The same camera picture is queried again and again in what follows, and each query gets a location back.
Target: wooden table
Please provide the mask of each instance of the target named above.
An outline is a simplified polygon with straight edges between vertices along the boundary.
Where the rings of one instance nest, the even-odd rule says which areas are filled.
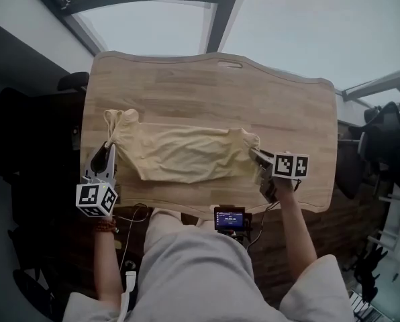
[[[89,152],[107,139],[106,109],[136,109],[140,121],[243,127],[260,136],[268,152],[309,154],[309,178],[297,191],[301,206],[325,211],[334,185],[337,151],[336,100],[332,83],[273,70],[245,57],[205,54],[151,58],[103,52],[94,59],[85,99],[81,171]],[[120,206],[145,203],[213,219],[210,205],[268,206],[258,185],[233,177],[179,184],[141,181],[121,160]]]

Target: white cable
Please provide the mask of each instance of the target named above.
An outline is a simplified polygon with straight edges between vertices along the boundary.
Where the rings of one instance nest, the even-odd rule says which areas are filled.
[[[115,217],[120,218],[120,219],[123,219],[124,221],[129,221],[129,222],[137,223],[137,222],[143,222],[143,221],[145,221],[145,220],[149,217],[149,213],[146,214],[145,218],[143,218],[143,219],[138,219],[138,220],[128,219],[128,218],[121,217],[121,216],[115,216]]]
[[[126,291],[121,295],[121,309],[119,310],[119,316],[117,322],[123,322],[126,315],[128,306],[130,304],[130,293],[134,290],[136,285],[136,272],[126,272]]]
[[[136,215],[136,212],[138,212],[140,208],[141,208],[141,207],[138,207],[138,208],[134,211],[133,218],[134,218],[134,216]],[[122,256],[121,264],[119,265],[119,271],[120,271],[120,272],[121,272],[121,269],[122,269],[122,265],[123,265],[123,263],[124,263],[124,258],[126,257],[126,252],[127,252],[127,247],[128,247],[128,239],[130,238],[130,230],[132,230],[132,224],[133,224],[133,220],[132,220],[132,222],[130,223],[130,226],[128,227],[126,248],[125,248],[124,254],[123,254],[123,256]]]
[[[134,211],[133,219],[128,219],[128,218],[116,216],[116,217],[119,217],[119,218],[121,218],[121,219],[126,219],[127,221],[130,221],[130,226],[129,226],[129,228],[128,228],[128,234],[127,234],[126,248],[124,249],[124,254],[123,254],[123,256],[122,256],[121,264],[119,265],[119,271],[120,271],[120,272],[121,272],[121,269],[122,269],[122,265],[123,265],[123,263],[124,263],[124,258],[126,257],[126,252],[127,252],[127,247],[128,247],[128,240],[129,240],[129,238],[130,238],[130,230],[132,230],[132,224],[133,224],[133,222],[142,222],[142,221],[145,221],[145,220],[148,218],[148,216],[149,216],[149,211],[148,211],[148,213],[146,214],[146,217],[143,218],[142,220],[139,220],[139,221],[134,220],[134,216],[136,215],[136,213],[139,211],[139,209],[140,209],[141,207],[145,207],[145,208],[148,209],[148,206],[147,206],[146,204],[143,204],[143,203],[136,204],[136,205],[134,205],[134,206],[138,206],[138,208]]]

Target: hand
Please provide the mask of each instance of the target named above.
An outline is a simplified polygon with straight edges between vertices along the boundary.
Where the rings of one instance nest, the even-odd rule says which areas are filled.
[[[293,197],[294,188],[291,179],[273,177],[273,183],[274,187],[276,187],[276,198],[279,201],[284,201]]]

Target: white wall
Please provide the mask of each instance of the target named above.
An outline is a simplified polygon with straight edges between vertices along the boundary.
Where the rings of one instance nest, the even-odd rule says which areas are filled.
[[[91,69],[93,56],[40,0],[0,0],[0,26],[68,72]]]
[[[364,111],[366,106],[356,101],[344,102],[341,95],[336,94],[337,119],[352,125],[364,125]]]

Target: black cable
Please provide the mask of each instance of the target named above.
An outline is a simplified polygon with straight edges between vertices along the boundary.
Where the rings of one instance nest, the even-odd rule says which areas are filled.
[[[297,179],[297,184],[295,184],[294,192],[299,188],[300,182],[301,182],[301,180],[300,180],[300,179]],[[276,193],[276,189],[273,190],[271,196],[274,196],[275,193]],[[246,251],[247,251],[248,253],[249,253],[249,248],[250,248],[253,244],[255,244],[255,242],[257,242],[257,241],[260,239],[260,236],[261,236],[261,234],[262,234],[262,224],[264,223],[264,216],[266,215],[266,212],[272,210],[272,209],[273,209],[274,207],[276,207],[276,205],[278,205],[279,203],[280,203],[280,202],[277,201],[275,204],[270,204],[270,205],[264,210],[264,212],[262,213],[260,232],[258,233],[258,236],[255,237],[255,240],[252,241],[250,244],[248,244],[248,246],[246,247]]]
[[[249,229],[246,230],[246,239],[248,240],[249,243],[251,242],[251,231]]]
[[[248,246],[246,247],[246,251],[247,251],[248,253],[249,253],[249,248],[250,248],[253,244],[255,244],[255,243],[260,239],[260,236],[261,236],[261,234],[262,234],[262,225],[263,225],[263,223],[264,223],[264,216],[266,215],[266,212],[272,210],[272,209],[273,209],[274,207],[276,207],[276,205],[278,205],[278,204],[279,204],[278,201],[277,201],[275,204],[270,204],[270,205],[264,210],[264,212],[262,213],[260,232],[258,233],[258,236],[255,237],[255,240],[252,241],[250,244],[248,244]]]

